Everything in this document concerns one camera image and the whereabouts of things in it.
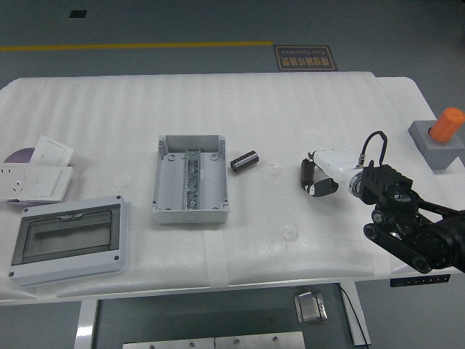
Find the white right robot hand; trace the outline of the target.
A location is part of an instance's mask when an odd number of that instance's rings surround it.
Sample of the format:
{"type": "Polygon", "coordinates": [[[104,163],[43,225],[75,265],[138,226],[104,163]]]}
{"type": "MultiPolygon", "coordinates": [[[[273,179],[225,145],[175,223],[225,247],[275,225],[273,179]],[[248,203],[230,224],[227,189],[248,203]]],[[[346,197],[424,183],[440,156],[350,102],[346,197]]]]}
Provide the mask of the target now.
{"type": "Polygon", "coordinates": [[[359,197],[362,169],[358,157],[346,150],[319,150],[302,160],[300,185],[312,197],[323,197],[347,189],[359,197]]]}

